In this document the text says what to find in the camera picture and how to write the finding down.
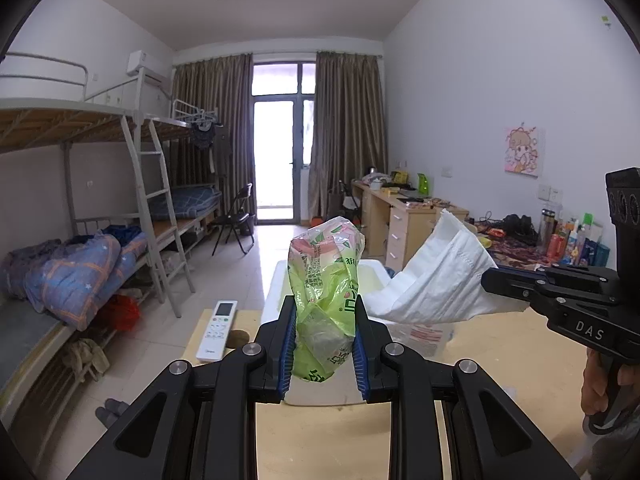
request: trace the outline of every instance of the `ladder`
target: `ladder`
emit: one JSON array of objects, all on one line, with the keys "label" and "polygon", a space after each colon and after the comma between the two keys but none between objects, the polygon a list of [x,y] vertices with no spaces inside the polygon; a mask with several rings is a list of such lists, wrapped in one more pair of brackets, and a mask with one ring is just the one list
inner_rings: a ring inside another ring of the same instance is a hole
[{"label": "ladder", "polygon": [[[143,119],[139,121],[136,129],[142,129],[142,121]],[[127,142],[129,154],[133,163],[133,171],[136,177],[138,214],[140,215],[140,227],[142,227],[142,230],[146,235],[147,262],[151,271],[151,279],[154,282],[154,288],[156,289],[158,300],[160,301],[160,303],[164,303],[166,295],[166,298],[169,300],[171,308],[174,311],[175,317],[181,317],[182,313],[180,312],[180,308],[178,307],[178,305],[175,303],[175,298],[173,293],[171,292],[171,289],[169,288],[169,283],[176,276],[176,274],[178,274],[178,272],[183,270],[191,293],[194,293],[196,289],[193,285],[193,282],[191,281],[189,265],[184,254],[184,248],[182,246],[182,241],[180,240],[180,234],[178,232],[178,224],[175,219],[174,202],[171,197],[171,189],[169,186],[169,176],[166,170],[166,163],[164,161],[164,152],[162,151],[162,145],[160,144],[160,139],[158,139],[158,133],[156,132],[156,126],[153,119],[148,119],[148,127],[149,132],[151,133],[151,138],[153,140],[154,150],[152,152],[143,152],[140,148],[140,134],[139,132],[136,132],[136,142],[134,142],[134,139],[131,137],[131,131],[129,129],[129,123],[127,122],[126,116],[122,116],[120,118],[120,124],[122,126],[125,141]],[[162,189],[153,193],[147,193],[145,190],[145,183],[142,177],[142,167],[140,165],[142,156],[156,156],[158,157],[158,161],[160,163],[160,171],[162,173]],[[169,212],[169,220],[171,222],[169,231],[162,234],[163,240],[166,240],[167,237],[173,238],[175,241],[175,245],[178,247],[178,254],[180,255],[180,263],[169,275],[167,275],[164,269],[164,264],[162,263],[162,258],[160,256],[160,250],[158,247],[158,240],[156,239],[156,234],[154,232],[154,226],[151,221],[151,213],[149,212],[148,204],[149,199],[160,195],[164,195],[166,197],[166,206]]]}]

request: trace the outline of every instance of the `air conditioner remote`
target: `air conditioner remote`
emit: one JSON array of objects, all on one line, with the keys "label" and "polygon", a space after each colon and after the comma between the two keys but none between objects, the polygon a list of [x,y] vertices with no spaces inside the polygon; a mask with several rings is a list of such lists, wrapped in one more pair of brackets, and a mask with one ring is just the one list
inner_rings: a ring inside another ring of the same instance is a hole
[{"label": "air conditioner remote", "polygon": [[223,300],[216,304],[204,331],[196,357],[200,361],[220,361],[225,356],[226,337],[234,322],[238,302]]}]

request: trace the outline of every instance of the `curtain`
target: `curtain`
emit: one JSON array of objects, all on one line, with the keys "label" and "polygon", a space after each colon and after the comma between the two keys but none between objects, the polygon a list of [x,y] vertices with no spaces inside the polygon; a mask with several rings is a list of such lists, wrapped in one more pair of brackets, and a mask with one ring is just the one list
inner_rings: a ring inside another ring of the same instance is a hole
[{"label": "curtain", "polygon": [[[175,98],[205,110],[218,109],[224,126],[216,128],[216,136],[226,137],[230,150],[225,150],[225,156],[214,153],[214,170],[227,207],[244,184],[255,183],[252,77],[251,54],[198,61],[175,70]],[[172,186],[209,183],[209,151],[196,148],[188,139],[172,141],[169,168]],[[247,205],[255,213],[254,195]]]},{"label": "curtain", "polygon": [[338,181],[349,184],[369,166],[386,171],[382,86],[375,56],[318,52],[309,212],[322,218]]}]

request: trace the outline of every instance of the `glass door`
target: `glass door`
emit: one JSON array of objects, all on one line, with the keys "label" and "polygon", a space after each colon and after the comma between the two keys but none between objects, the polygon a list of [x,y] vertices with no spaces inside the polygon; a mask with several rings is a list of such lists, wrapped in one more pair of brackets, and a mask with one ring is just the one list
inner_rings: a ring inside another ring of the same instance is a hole
[{"label": "glass door", "polygon": [[254,104],[258,220],[294,220],[293,101]]},{"label": "glass door", "polygon": [[260,223],[300,223],[313,141],[314,63],[254,65],[255,197]]}]

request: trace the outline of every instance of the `human hand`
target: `human hand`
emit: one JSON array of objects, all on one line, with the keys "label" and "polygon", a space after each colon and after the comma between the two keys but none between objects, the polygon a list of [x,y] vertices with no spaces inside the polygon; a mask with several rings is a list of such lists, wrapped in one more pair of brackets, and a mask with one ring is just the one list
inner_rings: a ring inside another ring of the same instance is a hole
[{"label": "human hand", "polygon": [[[587,348],[587,364],[582,374],[582,398],[580,407],[585,415],[594,415],[604,412],[609,405],[607,398],[607,373],[600,364],[600,354]],[[640,397],[640,365],[622,365],[618,371],[618,384],[620,386],[633,386],[634,398]]]}]

